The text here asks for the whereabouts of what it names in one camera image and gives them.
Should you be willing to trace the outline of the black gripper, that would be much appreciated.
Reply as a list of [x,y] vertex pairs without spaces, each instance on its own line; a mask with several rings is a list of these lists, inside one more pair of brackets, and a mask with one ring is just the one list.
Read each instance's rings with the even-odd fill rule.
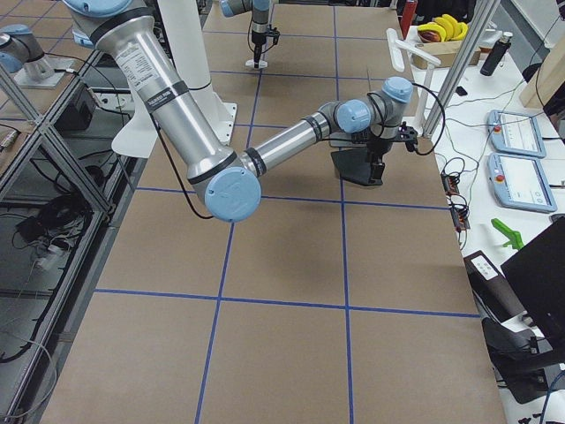
[[[371,133],[369,141],[365,144],[370,152],[387,153],[394,143],[403,143],[408,152],[415,152],[418,147],[418,132],[406,124],[394,127],[390,132],[378,137]],[[371,182],[382,183],[384,162],[381,155],[373,154],[371,162]]]
[[251,24],[251,42],[255,47],[262,47],[268,39],[272,40],[273,45],[279,42],[280,32],[270,24]]

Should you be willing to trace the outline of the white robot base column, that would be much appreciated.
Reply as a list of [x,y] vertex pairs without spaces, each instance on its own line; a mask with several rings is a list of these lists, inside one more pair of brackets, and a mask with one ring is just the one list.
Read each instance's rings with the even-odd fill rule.
[[157,5],[179,76],[189,87],[193,99],[220,142],[224,146],[229,145],[237,105],[223,102],[213,88],[197,3],[190,0],[162,0]]

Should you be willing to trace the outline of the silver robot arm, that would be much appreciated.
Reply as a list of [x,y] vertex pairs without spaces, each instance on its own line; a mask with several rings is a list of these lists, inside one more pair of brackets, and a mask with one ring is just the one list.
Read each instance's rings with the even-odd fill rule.
[[274,45],[278,43],[280,32],[269,22],[271,12],[269,0],[221,0],[219,4],[226,18],[251,13],[252,43],[255,47],[264,46],[267,38],[271,38]]
[[390,77],[378,92],[347,102],[329,102],[256,148],[239,154],[223,145],[154,36],[154,18],[142,1],[68,1],[76,28],[113,57],[151,117],[187,166],[187,179],[209,213],[224,222],[245,220],[260,204],[259,178],[278,164],[328,140],[332,133],[369,131],[367,147],[382,156],[394,142],[409,150],[416,131],[403,122],[414,86]]

